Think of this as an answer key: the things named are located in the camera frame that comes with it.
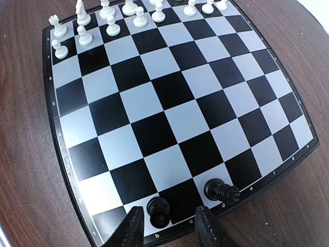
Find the black and white chessboard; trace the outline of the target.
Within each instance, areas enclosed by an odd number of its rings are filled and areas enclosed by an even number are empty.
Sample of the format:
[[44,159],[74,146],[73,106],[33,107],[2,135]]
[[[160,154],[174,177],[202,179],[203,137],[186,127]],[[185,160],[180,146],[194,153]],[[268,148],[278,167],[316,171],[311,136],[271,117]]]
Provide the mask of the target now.
[[235,209],[204,195],[208,180],[237,187],[238,206],[302,162],[319,143],[284,67],[247,15],[227,9],[184,14],[187,1],[164,1],[166,18],[137,1],[147,24],[134,26],[112,3],[120,33],[106,33],[101,7],[61,23],[68,52],[55,56],[54,27],[43,30],[48,116],[59,165],[91,246],[102,246],[133,206],[169,203],[166,226],[145,216],[144,245],[194,229],[203,205],[221,217]]

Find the black king chess piece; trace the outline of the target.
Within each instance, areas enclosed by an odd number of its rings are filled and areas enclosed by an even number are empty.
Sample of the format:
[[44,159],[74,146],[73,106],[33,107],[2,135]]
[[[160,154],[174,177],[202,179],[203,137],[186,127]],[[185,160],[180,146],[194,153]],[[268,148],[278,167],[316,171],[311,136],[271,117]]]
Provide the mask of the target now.
[[234,205],[240,201],[241,193],[236,186],[231,186],[221,179],[214,178],[205,183],[204,195],[211,201],[222,201],[227,205]]

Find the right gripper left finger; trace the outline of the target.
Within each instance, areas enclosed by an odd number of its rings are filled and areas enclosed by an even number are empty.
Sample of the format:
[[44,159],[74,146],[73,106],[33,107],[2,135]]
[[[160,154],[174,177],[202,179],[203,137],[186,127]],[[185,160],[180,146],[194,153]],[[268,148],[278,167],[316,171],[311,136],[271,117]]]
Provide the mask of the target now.
[[144,210],[133,206],[103,247],[143,246]]

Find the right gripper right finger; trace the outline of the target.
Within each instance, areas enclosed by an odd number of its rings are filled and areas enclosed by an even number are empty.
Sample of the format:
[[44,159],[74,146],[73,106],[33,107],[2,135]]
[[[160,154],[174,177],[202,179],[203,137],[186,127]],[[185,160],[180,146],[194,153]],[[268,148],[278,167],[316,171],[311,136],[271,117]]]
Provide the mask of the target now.
[[222,225],[216,220],[215,215],[206,206],[196,208],[195,233],[198,246],[237,246],[237,244]]

